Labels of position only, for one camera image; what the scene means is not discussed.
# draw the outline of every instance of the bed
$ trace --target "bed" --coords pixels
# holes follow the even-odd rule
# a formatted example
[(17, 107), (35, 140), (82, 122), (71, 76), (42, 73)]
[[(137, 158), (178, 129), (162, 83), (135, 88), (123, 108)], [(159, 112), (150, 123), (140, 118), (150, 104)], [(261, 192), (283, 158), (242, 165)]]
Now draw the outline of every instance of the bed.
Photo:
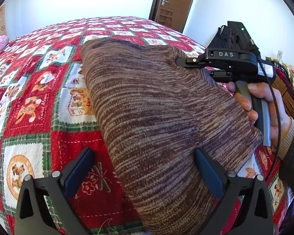
[[(23, 178), (62, 170), (85, 146), (96, 151), (96, 160), (70, 200), (73, 209), (96, 235), (145, 232), (114, 173), (82, 73), (82, 45), (111, 36), (139, 45), (173, 45), (189, 57), (205, 49), (181, 33), (138, 17), (83, 18), (11, 41), (0, 52), (0, 224), (9, 234), (14, 234)], [(260, 146), (239, 175), (265, 176), (273, 159), (271, 148)], [(278, 177), (279, 166), (280, 161), (268, 181), (276, 232), (293, 199)], [(56, 227), (65, 234), (52, 202), (47, 197), (46, 202)], [(231, 228), (240, 204), (238, 199), (224, 231)]]

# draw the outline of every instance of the brown knit fabric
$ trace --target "brown knit fabric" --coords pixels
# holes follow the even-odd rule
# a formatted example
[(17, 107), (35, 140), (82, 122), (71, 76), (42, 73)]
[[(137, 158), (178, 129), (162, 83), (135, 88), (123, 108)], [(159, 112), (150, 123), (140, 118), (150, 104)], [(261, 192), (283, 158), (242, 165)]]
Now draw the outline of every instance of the brown knit fabric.
[(172, 46), (88, 41), (83, 70), (112, 164), (154, 235), (195, 234), (213, 198), (194, 163), (206, 150), (238, 170), (262, 141), (229, 93), (202, 70), (177, 67)]

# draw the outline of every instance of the grey handle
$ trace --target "grey handle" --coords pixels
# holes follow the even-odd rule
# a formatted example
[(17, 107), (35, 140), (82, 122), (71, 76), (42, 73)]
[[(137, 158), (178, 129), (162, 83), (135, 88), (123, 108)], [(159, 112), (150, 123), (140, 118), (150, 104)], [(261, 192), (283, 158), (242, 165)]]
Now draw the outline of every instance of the grey handle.
[(265, 99), (259, 99), (251, 95), (248, 91), (247, 82), (238, 80), (235, 84), (237, 91), (250, 101), (252, 109), (258, 113), (255, 127), (258, 128), (263, 135), (262, 145), (270, 147), (270, 113), (268, 102)]
[(164, 5), (165, 5), (165, 3), (170, 3), (170, 2), (168, 2), (167, 0), (162, 0), (162, 3), (161, 3), (161, 5), (162, 5), (162, 6), (164, 6)]

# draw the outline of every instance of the hand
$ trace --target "hand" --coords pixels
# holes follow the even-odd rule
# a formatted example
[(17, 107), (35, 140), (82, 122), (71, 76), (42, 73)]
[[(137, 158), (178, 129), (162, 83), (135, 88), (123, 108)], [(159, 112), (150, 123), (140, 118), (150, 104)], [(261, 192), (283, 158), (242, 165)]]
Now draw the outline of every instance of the hand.
[[(236, 92), (235, 83), (229, 83), (229, 90), (231, 92)], [(274, 147), (277, 147), (278, 143), (278, 117), (277, 111), (273, 102), (272, 93), (270, 91), (270, 87), (267, 83), (257, 83), (257, 84), (248, 84), (249, 92), (258, 97), (264, 98), (269, 103), (269, 113), (270, 113), (270, 121), (271, 121), (271, 128), (270, 128), (270, 137), (272, 140), (272, 144)], [(288, 134), (289, 129), (291, 127), (292, 120), (286, 114), (284, 104), (282, 101), (281, 93), (277, 89), (273, 89), (274, 95), (276, 96), (279, 114), (281, 119), (281, 141), (283, 138)], [(236, 101), (242, 106), (244, 110), (247, 111), (247, 115), (249, 120), (254, 124), (258, 119), (258, 113), (251, 109), (251, 103), (247, 100), (244, 96), (240, 93), (235, 93), (234, 98)]]

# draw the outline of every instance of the wooden cabinet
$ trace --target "wooden cabinet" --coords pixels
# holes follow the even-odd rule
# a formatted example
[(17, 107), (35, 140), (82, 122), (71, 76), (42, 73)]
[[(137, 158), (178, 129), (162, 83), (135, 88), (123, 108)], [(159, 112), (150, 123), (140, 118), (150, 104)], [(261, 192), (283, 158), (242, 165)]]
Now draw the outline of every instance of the wooden cabinet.
[(284, 105), (287, 107), (288, 111), (292, 114), (292, 117), (294, 118), (294, 100), (288, 92), (285, 92), (282, 99)]
[(286, 87), (283, 80), (281, 80), (277, 76), (276, 80), (272, 84), (272, 87), (276, 88), (280, 91), (280, 93), (282, 95), (282, 100), (284, 103), (285, 111), (289, 116), (293, 117), (293, 119), (294, 119), (294, 100), (291, 97), (291, 95), (288, 93), (288, 91), (287, 91), (288, 88)]
[(287, 91), (287, 87), (282, 79), (279, 78), (279, 76), (276, 76), (276, 80), (272, 84), (272, 87), (275, 89), (278, 89), (281, 93), (281, 95), (284, 95), (284, 93)]

